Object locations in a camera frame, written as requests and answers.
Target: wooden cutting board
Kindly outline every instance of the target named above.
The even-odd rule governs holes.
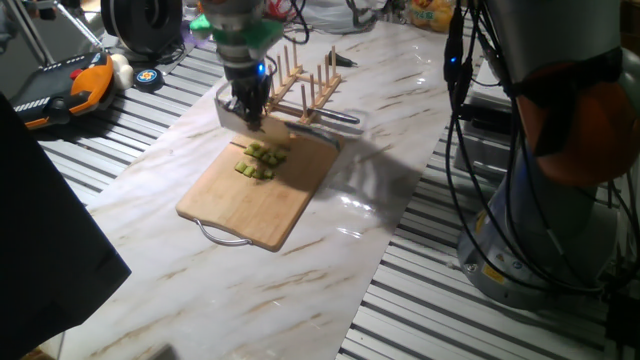
[[[256,166],[243,151],[252,143],[236,137],[176,206],[186,219],[250,239],[278,251],[329,172],[338,152],[304,138],[293,138],[287,161],[274,169],[273,180],[248,178],[234,170],[239,161]]]

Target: metal handle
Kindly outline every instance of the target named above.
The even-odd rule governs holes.
[[[193,219],[193,221],[198,224],[198,226],[200,226],[200,230],[202,231],[202,234],[209,240],[213,241],[214,243],[218,244],[218,245],[223,245],[223,246],[244,246],[244,245],[253,245],[253,242],[249,239],[238,239],[238,240],[224,240],[224,239],[220,239],[217,238],[211,234],[209,234],[207,232],[207,230],[205,230],[204,226],[202,225],[202,223],[200,222],[200,220],[198,219]]]
[[[313,109],[313,111],[334,120],[338,120],[338,121],[342,121],[342,122],[346,122],[354,125],[360,124],[360,119],[358,119],[357,117],[351,116],[345,113],[341,113],[338,111],[333,111],[329,109]]]

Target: white marble surface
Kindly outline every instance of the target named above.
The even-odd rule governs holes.
[[[359,63],[341,69],[346,82],[326,107],[361,116],[365,134],[279,253],[217,246],[176,215],[233,136],[207,93],[90,206],[133,273],[67,332],[62,359],[144,359],[166,343],[180,359],[334,358],[449,116],[445,39],[379,23],[360,35],[312,34],[300,48],[307,68],[331,44]]]

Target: plastic bag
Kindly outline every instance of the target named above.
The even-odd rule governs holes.
[[[409,18],[419,28],[448,32],[453,5],[449,0],[411,0]]]
[[[372,9],[376,0],[354,0],[358,9]],[[353,25],[353,12],[347,6],[345,0],[307,0],[302,10],[307,25],[316,30],[322,30],[331,34],[345,34],[362,31]],[[373,16],[372,11],[367,11],[359,17],[360,23],[364,23]]]

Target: green label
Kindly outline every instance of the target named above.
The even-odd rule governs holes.
[[[433,11],[422,11],[416,9],[411,9],[411,13],[413,16],[421,20],[433,20],[435,15],[435,12]]]

